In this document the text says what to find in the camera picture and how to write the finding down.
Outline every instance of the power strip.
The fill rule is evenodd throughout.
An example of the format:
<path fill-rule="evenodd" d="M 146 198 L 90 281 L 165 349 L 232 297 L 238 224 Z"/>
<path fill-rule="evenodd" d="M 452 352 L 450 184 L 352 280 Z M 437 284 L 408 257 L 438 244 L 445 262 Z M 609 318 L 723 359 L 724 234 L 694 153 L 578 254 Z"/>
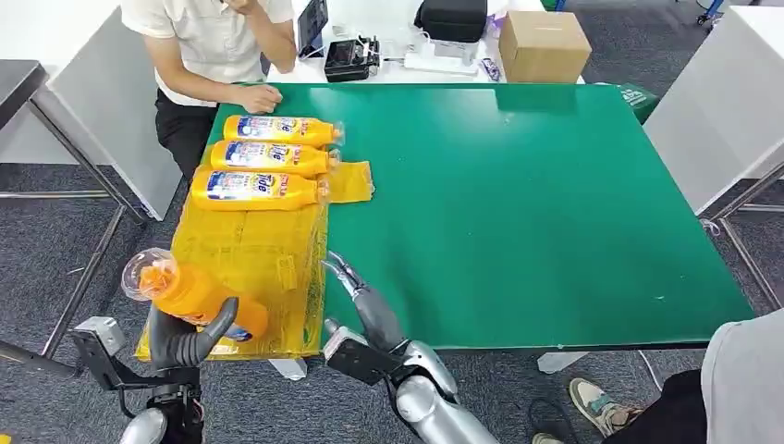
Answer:
<path fill-rule="evenodd" d="M 403 58 L 403 67 L 420 71 L 461 74 L 464 76 L 473 76 L 476 74 L 477 69 L 475 62 L 466 65 L 462 58 L 435 55 L 435 48 L 432 43 L 424 44 L 420 52 L 409 51 L 406 53 L 406 56 Z"/>

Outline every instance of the person's arm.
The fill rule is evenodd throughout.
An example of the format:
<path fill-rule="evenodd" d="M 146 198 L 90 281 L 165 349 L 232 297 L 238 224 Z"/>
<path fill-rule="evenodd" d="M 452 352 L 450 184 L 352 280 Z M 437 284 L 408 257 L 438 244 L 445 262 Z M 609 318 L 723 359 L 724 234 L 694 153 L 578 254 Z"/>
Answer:
<path fill-rule="evenodd" d="M 274 23 L 259 5 L 258 0 L 226 0 L 226 2 L 232 9 L 245 16 L 256 43 L 278 71 L 287 73 L 294 69 L 297 46 L 294 44 L 292 20 Z"/>
<path fill-rule="evenodd" d="M 231 85 L 188 71 L 182 64 L 176 37 L 159 39 L 145 35 L 144 44 L 158 75 L 175 93 L 197 100 L 242 105 L 250 113 L 271 113 L 280 103 L 281 95 L 275 87 Z"/>

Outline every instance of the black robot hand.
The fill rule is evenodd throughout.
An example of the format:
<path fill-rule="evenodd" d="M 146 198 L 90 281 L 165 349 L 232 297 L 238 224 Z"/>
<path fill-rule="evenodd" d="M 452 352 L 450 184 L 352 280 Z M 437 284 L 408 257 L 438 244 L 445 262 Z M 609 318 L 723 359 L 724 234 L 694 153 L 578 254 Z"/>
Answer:
<path fill-rule="evenodd" d="M 163 370 L 199 365 L 231 327 L 238 309 L 239 299 L 226 299 L 213 322 L 197 333 L 193 325 L 161 312 L 153 305 L 150 313 L 150 354 L 153 368 Z"/>

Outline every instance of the sneaker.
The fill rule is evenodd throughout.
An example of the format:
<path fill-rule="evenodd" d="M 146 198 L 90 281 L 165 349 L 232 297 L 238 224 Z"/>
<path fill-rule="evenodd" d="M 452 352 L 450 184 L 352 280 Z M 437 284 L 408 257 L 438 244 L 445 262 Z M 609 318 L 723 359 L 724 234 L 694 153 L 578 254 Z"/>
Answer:
<path fill-rule="evenodd" d="M 564 444 L 564 442 L 549 433 L 537 433 L 533 435 L 531 444 Z"/>
<path fill-rule="evenodd" d="M 569 383 L 569 396 L 577 410 L 594 423 L 605 438 L 631 424 L 643 412 L 618 404 L 596 384 L 581 377 Z"/>

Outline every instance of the black bag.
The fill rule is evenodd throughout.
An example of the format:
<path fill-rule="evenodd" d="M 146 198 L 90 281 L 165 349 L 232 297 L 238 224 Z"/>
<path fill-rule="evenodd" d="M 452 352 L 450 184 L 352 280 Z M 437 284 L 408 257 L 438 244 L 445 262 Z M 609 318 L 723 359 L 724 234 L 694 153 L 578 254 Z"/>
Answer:
<path fill-rule="evenodd" d="M 424 0 L 414 26 L 434 40 L 474 43 L 482 38 L 486 21 L 487 0 Z"/>

